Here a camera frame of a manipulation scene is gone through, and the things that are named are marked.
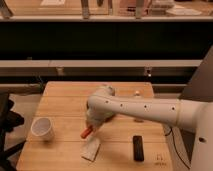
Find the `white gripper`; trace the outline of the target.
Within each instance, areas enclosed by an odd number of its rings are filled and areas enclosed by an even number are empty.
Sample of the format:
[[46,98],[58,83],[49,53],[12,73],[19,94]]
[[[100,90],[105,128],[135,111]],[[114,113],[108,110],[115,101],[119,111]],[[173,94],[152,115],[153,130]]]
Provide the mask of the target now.
[[103,114],[86,114],[86,126],[91,127],[96,132],[105,122],[105,116]]

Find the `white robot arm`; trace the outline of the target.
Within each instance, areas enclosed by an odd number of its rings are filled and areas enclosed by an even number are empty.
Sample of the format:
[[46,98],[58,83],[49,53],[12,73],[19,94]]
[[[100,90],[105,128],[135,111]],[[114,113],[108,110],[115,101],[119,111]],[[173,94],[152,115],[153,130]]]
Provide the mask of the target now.
[[159,122],[195,134],[190,171],[213,171],[213,102],[182,99],[118,97],[109,85],[87,100],[86,122],[95,130],[110,114]]

